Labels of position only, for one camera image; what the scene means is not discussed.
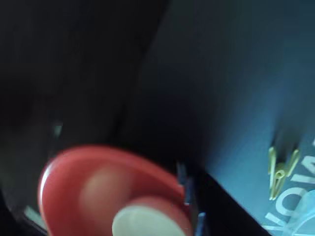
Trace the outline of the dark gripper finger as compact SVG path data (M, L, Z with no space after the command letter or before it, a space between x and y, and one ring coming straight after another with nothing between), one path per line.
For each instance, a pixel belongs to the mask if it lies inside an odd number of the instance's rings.
M34 222L22 214L16 219L7 207L2 190L0 190L0 235L1 236L47 236Z

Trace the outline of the purple padded gripper finger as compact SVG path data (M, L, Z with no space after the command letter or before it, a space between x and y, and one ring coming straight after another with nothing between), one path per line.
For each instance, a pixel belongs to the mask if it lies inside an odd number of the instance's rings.
M267 236L260 226L210 175L177 162L194 236Z

